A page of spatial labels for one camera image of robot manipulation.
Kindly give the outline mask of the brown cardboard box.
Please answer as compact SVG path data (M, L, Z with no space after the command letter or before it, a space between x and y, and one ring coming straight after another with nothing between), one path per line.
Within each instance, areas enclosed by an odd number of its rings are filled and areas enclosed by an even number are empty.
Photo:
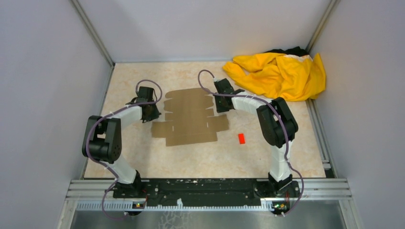
M153 122L151 136L164 138L166 146L216 142L217 133L229 130L225 114L216 116L211 95L202 88L165 94L163 122Z

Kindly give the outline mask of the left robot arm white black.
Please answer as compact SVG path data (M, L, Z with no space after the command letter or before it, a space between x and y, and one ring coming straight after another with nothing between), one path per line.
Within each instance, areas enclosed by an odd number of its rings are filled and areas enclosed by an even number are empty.
M123 108L105 116L92 115L87 120L82 154L113 174L116 198L136 198L145 192L140 173L122 155L122 131L135 122L157 119L161 114L158 101L153 88L141 86L136 89L136 97Z

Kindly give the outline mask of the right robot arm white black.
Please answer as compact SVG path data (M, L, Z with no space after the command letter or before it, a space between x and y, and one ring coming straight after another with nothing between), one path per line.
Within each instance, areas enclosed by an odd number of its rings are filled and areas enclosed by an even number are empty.
M227 79L215 80L214 86L217 112L241 110L257 116L262 135L271 148L269 191L275 197L282 196L292 182L288 160L298 131L297 121L286 101L281 97L262 99L242 89L235 90Z

